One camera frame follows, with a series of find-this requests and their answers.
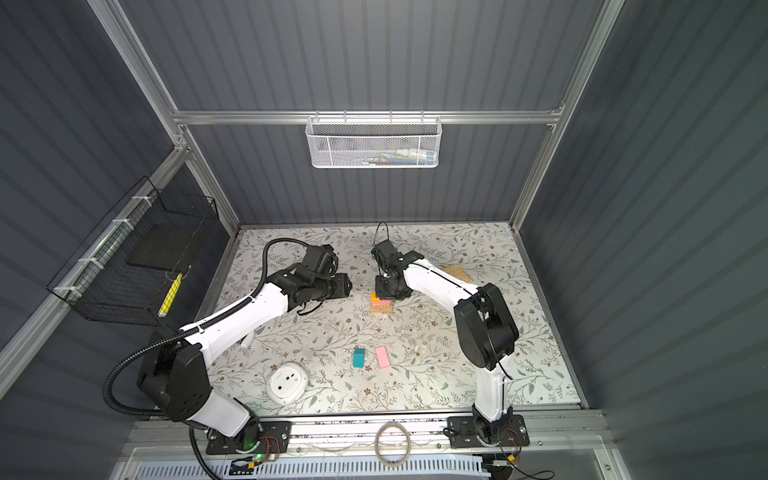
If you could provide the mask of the arched natural wood block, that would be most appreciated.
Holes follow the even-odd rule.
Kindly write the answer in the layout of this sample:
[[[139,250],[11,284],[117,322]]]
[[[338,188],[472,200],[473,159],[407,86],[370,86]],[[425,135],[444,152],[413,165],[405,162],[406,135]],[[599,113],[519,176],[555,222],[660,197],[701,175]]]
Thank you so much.
[[[370,305],[371,313],[389,314],[393,312],[393,305],[391,303],[375,303]]]

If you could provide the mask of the light pink wood block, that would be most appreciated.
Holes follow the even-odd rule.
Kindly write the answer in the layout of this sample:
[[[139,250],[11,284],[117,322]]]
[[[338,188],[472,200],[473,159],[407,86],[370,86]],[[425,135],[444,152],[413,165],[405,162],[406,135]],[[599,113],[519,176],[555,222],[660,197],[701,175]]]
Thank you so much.
[[[375,355],[377,363],[381,369],[386,369],[391,366],[388,351],[385,346],[380,346],[375,349]]]

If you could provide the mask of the teal wood block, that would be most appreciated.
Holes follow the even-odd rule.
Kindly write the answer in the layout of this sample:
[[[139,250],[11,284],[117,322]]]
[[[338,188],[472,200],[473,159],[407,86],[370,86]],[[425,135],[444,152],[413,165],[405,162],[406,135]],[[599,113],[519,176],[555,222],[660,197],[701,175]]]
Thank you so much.
[[[362,369],[365,366],[366,350],[364,348],[356,348],[353,352],[353,367]]]

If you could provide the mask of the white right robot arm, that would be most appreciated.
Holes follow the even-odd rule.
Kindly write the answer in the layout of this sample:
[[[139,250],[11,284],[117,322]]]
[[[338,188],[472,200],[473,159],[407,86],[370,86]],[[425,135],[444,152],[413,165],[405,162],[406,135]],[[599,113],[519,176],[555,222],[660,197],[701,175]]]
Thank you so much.
[[[454,316],[460,349],[475,367],[474,431],[481,442],[498,443],[513,415],[505,388],[511,379],[506,365],[519,339],[501,290],[492,283],[465,282],[416,251],[399,252],[389,240],[374,245],[371,254],[379,268],[375,278],[378,298],[403,300],[419,292]]]

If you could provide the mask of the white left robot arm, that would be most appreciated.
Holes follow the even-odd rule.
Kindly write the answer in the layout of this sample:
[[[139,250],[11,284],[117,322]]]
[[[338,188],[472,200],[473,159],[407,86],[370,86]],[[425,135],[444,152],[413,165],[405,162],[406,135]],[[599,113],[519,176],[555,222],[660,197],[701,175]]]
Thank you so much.
[[[169,333],[153,337],[166,343],[145,354],[137,386],[170,420],[227,437],[241,434],[256,422],[256,415],[211,386],[208,368],[213,361],[271,320],[311,302],[350,295],[351,281],[338,271],[332,246],[298,244],[305,248],[303,259],[273,273],[264,266],[251,293],[182,327],[182,339],[173,340]]]

